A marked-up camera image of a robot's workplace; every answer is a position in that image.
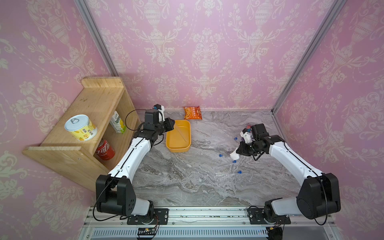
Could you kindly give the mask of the aluminium corner post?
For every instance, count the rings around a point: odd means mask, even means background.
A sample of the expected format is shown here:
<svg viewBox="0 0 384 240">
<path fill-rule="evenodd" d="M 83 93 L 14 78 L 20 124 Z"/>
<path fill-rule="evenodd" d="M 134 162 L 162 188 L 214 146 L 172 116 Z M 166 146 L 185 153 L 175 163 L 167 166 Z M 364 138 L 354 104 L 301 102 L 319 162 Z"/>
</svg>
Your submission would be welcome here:
<svg viewBox="0 0 384 240">
<path fill-rule="evenodd" d="M 282 107 L 284 101 L 288 97 L 291 89 L 293 88 L 296 80 L 301 75 L 302 71 L 305 69 L 308 62 L 311 60 L 313 54 L 316 52 L 317 48 L 321 44 L 323 38 L 326 36 L 331 25 L 339 15 L 340 11 L 344 7 L 346 0 L 336 0 L 333 1 L 330 9 L 328 10 L 325 18 L 321 22 L 319 28 L 316 30 L 313 39 L 310 41 L 308 47 L 305 49 L 304 54 L 300 58 L 296 68 L 294 69 L 291 77 L 287 81 L 287 84 L 283 88 L 281 94 L 279 95 L 274 107 L 271 109 L 273 117 L 277 116 L 279 109 Z"/>
<path fill-rule="evenodd" d="M 99 50 L 99 53 L 106 65 L 106 68 L 108 69 L 109 73 L 113 77 L 118 77 L 118 71 L 112 61 L 112 57 L 110 56 L 108 49 L 106 47 L 106 44 L 104 43 L 104 40 L 102 38 L 101 32 L 99 31 L 95 20 L 90 12 L 90 8 L 88 7 L 86 1 L 84 0 L 74 0 L 83 20 L 85 21 L 85 24 L 92 36 L 92 39 L 95 42 L 95 45 L 97 49 Z"/>
</svg>

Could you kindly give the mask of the aluminium corner post right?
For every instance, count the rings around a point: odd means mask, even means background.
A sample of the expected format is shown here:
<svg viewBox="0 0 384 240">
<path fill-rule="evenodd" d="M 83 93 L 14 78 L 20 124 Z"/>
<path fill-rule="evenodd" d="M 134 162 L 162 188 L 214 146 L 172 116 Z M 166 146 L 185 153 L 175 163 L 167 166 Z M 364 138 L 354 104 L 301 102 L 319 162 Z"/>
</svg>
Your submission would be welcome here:
<svg viewBox="0 0 384 240">
<path fill-rule="evenodd" d="M 284 101 L 288 97 L 291 89 L 293 88 L 296 80 L 301 75 L 302 71 L 305 69 L 308 62 L 311 60 L 313 54 L 316 52 L 317 48 L 321 44 L 323 38 L 326 36 L 331 25 L 339 15 L 340 11 L 344 7 L 346 0 L 336 0 L 333 1 L 330 9 L 328 10 L 325 18 L 321 22 L 319 28 L 316 30 L 313 39 L 310 41 L 308 47 L 305 49 L 304 54 L 300 58 L 296 68 L 294 69 L 291 77 L 287 81 L 287 84 L 283 88 L 281 94 L 279 95 L 274 107 L 271 109 L 273 117 L 277 116 L 279 109 L 282 107 Z"/>
</svg>

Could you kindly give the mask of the red cola can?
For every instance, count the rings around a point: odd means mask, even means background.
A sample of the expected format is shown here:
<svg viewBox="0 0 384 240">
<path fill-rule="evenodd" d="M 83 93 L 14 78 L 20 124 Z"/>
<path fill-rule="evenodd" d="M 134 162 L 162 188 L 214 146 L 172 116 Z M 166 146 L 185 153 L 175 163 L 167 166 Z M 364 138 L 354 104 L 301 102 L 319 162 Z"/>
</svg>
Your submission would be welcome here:
<svg viewBox="0 0 384 240">
<path fill-rule="evenodd" d="M 115 150 L 110 146 L 107 140 L 101 139 L 97 149 L 96 155 L 104 161 L 111 160 L 115 156 Z"/>
</svg>

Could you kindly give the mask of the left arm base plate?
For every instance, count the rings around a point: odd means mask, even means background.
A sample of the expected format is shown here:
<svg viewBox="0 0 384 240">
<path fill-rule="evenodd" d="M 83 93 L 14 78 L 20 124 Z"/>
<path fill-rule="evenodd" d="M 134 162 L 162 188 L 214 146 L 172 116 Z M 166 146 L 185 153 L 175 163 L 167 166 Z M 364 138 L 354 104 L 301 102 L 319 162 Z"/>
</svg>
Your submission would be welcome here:
<svg viewBox="0 0 384 240">
<path fill-rule="evenodd" d="M 145 216 L 129 216 L 127 220 L 128 225 L 167 225 L 168 224 L 169 209 L 155 208 L 149 210 Z"/>
</svg>

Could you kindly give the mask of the green white drink carton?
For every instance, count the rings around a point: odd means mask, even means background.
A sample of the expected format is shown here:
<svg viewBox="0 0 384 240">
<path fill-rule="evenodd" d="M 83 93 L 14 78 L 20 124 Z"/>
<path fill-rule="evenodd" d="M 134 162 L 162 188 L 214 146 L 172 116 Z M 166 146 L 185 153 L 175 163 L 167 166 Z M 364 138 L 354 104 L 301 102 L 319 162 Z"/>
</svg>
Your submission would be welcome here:
<svg viewBox="0 0 384 240">
<path fill-rule="evenodd" d="M 124 134 L 127 130 L 126 125 L 124 124 L 123 120 L 121 119 L 121 117 L 117 111 L 114 111 L 114 113 L 110 119 L 110 125 L 113 127 L 113 129 L 118 134 Z"/>
</svg>

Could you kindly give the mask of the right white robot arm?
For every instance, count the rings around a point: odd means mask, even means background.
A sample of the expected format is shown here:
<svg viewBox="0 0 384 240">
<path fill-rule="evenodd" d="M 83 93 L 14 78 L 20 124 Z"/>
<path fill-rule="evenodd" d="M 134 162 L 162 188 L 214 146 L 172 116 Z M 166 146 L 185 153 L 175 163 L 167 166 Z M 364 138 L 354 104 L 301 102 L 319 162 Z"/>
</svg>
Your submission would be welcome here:
<svg viewBox="0 0 384 240">
<path fill-rule="evenodd" d="M 282 217 L 300 215 L 310 220 L 327 217 L 341 210 L 339 180 L 332 173 L 324 173 L 299 156 L 279 135 L 270 135 L 264 124 L 256 124 L 241 132 L 240 145 L 230 154 L 258 161 L 264 154 L 278 160 L 298 181 L 296 197 L 265 202 L 263 218 L 270 224 L 281 224 Z"/>
</svg>

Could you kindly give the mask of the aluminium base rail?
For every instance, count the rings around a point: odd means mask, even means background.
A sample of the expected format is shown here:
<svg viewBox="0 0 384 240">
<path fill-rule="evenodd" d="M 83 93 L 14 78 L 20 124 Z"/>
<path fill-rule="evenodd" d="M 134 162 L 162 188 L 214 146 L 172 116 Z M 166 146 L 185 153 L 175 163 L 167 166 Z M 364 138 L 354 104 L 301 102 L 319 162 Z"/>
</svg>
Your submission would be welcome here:
<svg viewBox="0 0 384 240">
<path fill-rule="evenodd" d="M 136 217 L 112 217 L 90 209 L 80 240 L 341 240 L 331 216 L 320 220 L 282 217 L 269 224 L 261 207 L 158 207 L 144 225 Z"/>
</svg>

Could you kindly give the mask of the yellow plastic tray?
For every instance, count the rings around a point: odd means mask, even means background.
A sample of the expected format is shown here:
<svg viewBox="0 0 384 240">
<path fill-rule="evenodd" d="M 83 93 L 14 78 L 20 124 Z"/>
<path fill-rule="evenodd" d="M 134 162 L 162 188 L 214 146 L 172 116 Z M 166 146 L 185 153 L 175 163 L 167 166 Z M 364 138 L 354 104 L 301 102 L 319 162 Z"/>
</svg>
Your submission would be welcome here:
<svg viewBox="0 0 384 240">
<path fill-rule="evenodd" d="M 175 120 L 175 124 L 178 125 L 182 133 L 185 135 L 187 142 L 183 140 L 174 126 L 174 130 L 167 132 L 166 147 L 172 153 L 187 152 L 192 144 L 191 124 L 187 120 Z"/>
</svg>

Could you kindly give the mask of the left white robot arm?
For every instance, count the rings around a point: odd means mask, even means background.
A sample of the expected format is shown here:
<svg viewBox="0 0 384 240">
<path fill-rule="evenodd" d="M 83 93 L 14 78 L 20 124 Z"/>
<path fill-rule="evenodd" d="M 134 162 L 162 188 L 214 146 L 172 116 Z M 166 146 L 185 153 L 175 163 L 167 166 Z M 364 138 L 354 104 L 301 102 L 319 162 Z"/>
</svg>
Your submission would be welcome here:
<svg viewBox="0 0 384 240">
<path fill-rule="evenodd" d="M 155 105 L 146 110 L 145 121 L 134 132 L 131 145 L 119 163 L 96 180 L 97 200 L 94 209 L 117 216 L 137 216 L 145 221 L 154 218 L 152 201 L 139 199 L 132 180 L 145 155 L 159 136 L 174 129 L 175 121 L 164 116 L 165 107 Z"/>
</svg>

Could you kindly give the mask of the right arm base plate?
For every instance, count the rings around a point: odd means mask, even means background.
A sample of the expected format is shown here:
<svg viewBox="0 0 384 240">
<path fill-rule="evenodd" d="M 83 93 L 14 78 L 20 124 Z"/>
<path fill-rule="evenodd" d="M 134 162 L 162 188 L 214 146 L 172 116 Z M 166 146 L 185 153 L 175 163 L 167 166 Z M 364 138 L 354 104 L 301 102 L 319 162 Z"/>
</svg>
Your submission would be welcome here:
<svg viewBox="0 0 384 240">
<path fill-rule="evenodd" d="M 264 210 L 256 206 L 250 206 L 246 209 L 246 214 L 251 225 L 282 226 L 292 223 L 289 216 L 278 216 L 270 208 Z"/>
</svg>

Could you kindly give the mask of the aluminium corner post left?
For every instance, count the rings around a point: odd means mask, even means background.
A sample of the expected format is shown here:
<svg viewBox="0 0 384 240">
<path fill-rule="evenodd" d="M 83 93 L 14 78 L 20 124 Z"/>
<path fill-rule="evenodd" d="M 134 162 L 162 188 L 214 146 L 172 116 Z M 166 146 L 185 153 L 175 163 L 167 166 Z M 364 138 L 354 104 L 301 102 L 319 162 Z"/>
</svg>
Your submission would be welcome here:
<svg viewBox="0 0 384 240">
<path fill-rule="evenodd" d="M 104 43 L 104 40 L 102 38 L 101 32 L 99 31 L 95 20 L 90 12 L 90 8 L 88 7 L 86 1 L 84 0 L 74 0 L 83 20 L 85 21 L 85 24 L 92 36 L 92 39 L 95 42 L 95 45 L 97 49 L 99 50 L 99 53 L 106 65 L 106 68 L 108 69 L 109 73 L 113 77 L 118 77 L 118 71 L 112 61 L 112 57 L 110 56 L 108 49 L 106 47 L 106 44 Z"/>
</svg>

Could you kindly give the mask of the purple candy bag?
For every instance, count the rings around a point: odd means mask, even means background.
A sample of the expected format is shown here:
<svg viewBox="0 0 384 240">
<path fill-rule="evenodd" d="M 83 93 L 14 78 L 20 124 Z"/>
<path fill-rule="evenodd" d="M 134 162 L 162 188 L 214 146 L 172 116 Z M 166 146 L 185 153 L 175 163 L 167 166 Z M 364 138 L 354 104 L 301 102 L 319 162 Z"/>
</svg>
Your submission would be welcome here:
<svg viewBox="0 0 384 240">
<path fill-rule="evenodd" d="M 251 132 L 251 128 L 252 128 L 252 126 L 250 124 L 248 124 L 247 127 L 246 127 L 248 132 Z"/>
</svg>

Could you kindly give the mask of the orange snack bag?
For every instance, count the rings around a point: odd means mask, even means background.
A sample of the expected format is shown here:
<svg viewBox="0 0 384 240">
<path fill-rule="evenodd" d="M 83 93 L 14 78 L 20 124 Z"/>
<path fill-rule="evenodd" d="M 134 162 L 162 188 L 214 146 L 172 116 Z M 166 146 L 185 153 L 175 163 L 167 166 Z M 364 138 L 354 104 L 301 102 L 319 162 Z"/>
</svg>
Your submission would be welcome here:
<svg viewBox="0 0 384 240">
<path fill-rule="evenodd" d="M 185 120 L 202 120 L 202 112 L 200 107 L 184 107 Z"/>
</svg>

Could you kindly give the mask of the yellow tin can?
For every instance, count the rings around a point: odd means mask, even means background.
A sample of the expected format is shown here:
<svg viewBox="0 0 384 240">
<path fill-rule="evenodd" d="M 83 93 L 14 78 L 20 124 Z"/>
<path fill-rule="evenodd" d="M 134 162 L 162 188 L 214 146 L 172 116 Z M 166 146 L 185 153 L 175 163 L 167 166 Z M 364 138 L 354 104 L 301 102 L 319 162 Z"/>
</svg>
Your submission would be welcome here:
<svg viewBox="0 0 384 240">
<path fill-rule="evenodd" d="M 87 115 L 76 115 L 65 123 L 65 130 L 80 142 L 86 142 L 95 137 L 98 128 Z"/>
</svg>

